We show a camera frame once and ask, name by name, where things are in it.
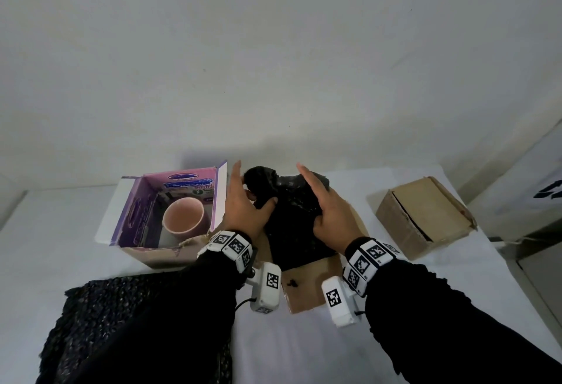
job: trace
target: hand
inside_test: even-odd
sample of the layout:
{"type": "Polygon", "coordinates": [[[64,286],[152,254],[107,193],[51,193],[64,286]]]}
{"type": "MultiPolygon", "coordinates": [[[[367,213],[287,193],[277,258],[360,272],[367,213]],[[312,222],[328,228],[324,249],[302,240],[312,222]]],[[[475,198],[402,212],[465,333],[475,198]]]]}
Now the hand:
{"type": "Polygon", "coordinates": [[[275,209],[277,198],[272,197],[261,209],[256,209],[249,201],[249,197],[253,195],[244,189],[244,182],[240,176],[241,165],[241,161],[237,161],[232,167],[222,222],[224,230],[244,232],[255,241],[275,209]]]}
{"type": "Polygon", "coordinates": [[[314,220],[314,236],[333,250],[345,254],[350,243],[360,236],[365,236],[359,230],[349,204],[331,187],[326,190],[318,177],[308,168],[299,163],[297,168],[312,187],[322,209],[322,215],[314,220]]]}

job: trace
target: black sleeve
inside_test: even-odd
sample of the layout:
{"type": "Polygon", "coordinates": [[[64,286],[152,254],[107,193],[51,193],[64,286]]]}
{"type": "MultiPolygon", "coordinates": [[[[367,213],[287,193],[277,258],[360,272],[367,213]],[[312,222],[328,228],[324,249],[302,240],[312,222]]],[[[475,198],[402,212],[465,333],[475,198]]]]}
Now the black sleeve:
{"type": "MultiPolygon", "coordinates": [[[[368,239],[355,240],[346,258],[368,239]]],[[[365,315],[396,373],[412,384],[562,377],[560,363],[421,264],[392,260],[380,267],[367,287],[365,315]]]]}
{"type": "Polygon", "coordinates": [[[208,382],[234,323],[240,279],[224,254],[202,254],[68,382],[208,382]]]}

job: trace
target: pink cup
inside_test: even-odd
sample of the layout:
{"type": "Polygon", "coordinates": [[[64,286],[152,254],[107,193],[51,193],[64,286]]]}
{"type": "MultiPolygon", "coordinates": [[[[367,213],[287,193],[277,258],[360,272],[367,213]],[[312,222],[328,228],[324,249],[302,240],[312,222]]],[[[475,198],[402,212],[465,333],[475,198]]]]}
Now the pink cup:
{"type": "Polygon", "coordinates": [[[164,211],[162,225],[179,241],[206,233],[210,220],[203,203],[194,197],[183,197],[174,201],[164,211]]]}

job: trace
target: white table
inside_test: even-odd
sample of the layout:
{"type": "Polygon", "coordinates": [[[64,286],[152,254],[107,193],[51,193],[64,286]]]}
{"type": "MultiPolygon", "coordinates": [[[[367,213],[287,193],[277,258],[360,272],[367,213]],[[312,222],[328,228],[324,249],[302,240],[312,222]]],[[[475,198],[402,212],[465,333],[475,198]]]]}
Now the white table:
{"type": "MultiPolygon", "coordinates": [[[[425,175],[453,194],[440,167],[364,169],[327,173],[353,204],[372,236],[388,239],[371,203],[386,189],[425,175]]],[[[0,232],[0,371],[2,381],[33,382],[49,330],[60,316],[64,291],[92,279],[148,273],[127,254],[93,242],[114,186],[31,192],[0,232]]],[[[481,308],[546,353],[562,350],[482,232],[425,256],[419,262],[446,277],[481,308]]],[[[249,297],[246,286],[238,301],[249,297]]],[[[282,300],[268,315],[238,310],[233,359],[236,382],[405,382],[372,338],[366,322],[337,329],[326,307],[290,315],[282,300]]]]}

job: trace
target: black cable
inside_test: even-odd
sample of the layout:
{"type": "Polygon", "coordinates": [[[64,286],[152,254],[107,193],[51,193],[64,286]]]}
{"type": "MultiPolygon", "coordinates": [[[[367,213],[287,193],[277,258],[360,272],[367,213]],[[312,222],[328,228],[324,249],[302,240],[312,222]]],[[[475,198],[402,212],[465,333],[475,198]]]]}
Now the black cable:
{"type": "Polygon", "coordinates": [[[240,304],[238,304],[238,305],[236,306],[236,308],[234,309],[234,311],[238,310],[238,308],[239,308],[242,304],[244,304],[245,302],[254,302],[254,301],[256,301],[255,298],[248,298],[247,300],[244,300],[243,302],[241,302],[240,304]]]}

